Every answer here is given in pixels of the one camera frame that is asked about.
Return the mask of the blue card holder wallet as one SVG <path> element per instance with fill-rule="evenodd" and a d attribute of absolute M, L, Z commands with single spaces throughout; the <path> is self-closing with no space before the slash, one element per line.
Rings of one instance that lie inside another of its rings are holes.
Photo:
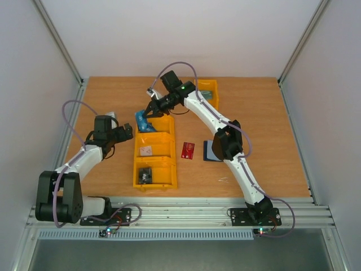
<path fill-rule="evenodd" d="M 203 161 L 222 162 L 219 160 L 212 150 L 212 140 L 206 140 L 203 143 Z"/>

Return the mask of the red credit card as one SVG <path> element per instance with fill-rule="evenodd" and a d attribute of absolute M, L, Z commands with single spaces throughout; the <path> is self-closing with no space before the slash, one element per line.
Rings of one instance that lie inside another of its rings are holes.
<path fill-rule="evenodd" d="M 194 149 L 195 149 L 194 143 L 184 142 L 182 147 L 181 158 L 192 160 Z"/>

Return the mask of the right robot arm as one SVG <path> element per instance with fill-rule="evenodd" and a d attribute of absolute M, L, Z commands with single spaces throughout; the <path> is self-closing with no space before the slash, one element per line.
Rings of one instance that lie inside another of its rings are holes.
<path fill-rule="evenodd" d="M 161 96 L 153 86 L 147 92 L 151 97 L 144 118 L 162 117 L 177 105 L 193 112 L 212 132 L 212 151 L 223 161 L 236 178 L 245 199 L 247 217 L 252 225 L 260 225 L 268 220 L 273 209 L 271 199 L 259 186 L 246 161 L 243 150 L 243 132 L 240 123 L 231 121 L 219 113 L 200 93 L 198 84 L 182 82 L 174 71 L 159 74 L 167 95 Z"/>

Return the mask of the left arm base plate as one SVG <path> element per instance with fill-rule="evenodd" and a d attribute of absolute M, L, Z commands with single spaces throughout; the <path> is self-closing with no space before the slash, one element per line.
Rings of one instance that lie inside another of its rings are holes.
<path fill-rule="evenodd" d="M 110 224 L 126 223 L 131 219 L 131 208 L 123 208 L 111 217 L 117 208 L 111 208 L 102 215 L 88 216 L 80 220 L 81 226 L 108 226 Z"/>

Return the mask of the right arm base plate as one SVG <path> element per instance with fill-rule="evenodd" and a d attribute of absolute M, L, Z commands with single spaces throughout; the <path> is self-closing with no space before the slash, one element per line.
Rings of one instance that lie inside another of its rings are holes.
<path fill-rule="evenodd" d="M 259 222 L 253 222 L 247 208 L 229 208 L 227 215 L 232 226 L 281 226 L 281 216 L 277 208 L 272 208 L 270 213 Z"/>

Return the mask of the blue VIP card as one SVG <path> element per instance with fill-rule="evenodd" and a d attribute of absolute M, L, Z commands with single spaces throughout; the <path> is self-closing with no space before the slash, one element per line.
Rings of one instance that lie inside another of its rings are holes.
<path fill-rule="evenodd" d="M 144 130 L 146 128 L 146 125 L 149 123 L 147 119 L 143 117 L 144 110 L 140 110 L 135 113 L 135 119 L 137 122 L 138 130 L 142 133 L 146 133 Z"/>

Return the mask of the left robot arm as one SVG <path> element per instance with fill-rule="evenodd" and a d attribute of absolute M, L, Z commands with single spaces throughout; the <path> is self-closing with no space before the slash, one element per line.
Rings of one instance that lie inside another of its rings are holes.
<path fill-rule="evenodd" d="M 95 117 L 94 128 L 85 145 L 67 163 L 54 171 L 44 171 L 38 180 L 35 217 L 61 227 L 93 216 L 101 225 L 113 220 L 113 209 L 102 196 L 82 195 L 81 181 L 100 162 L 113 154 L 115 145 L 133 138 L 133 128 L 120 126 L 112 115 Z"/>

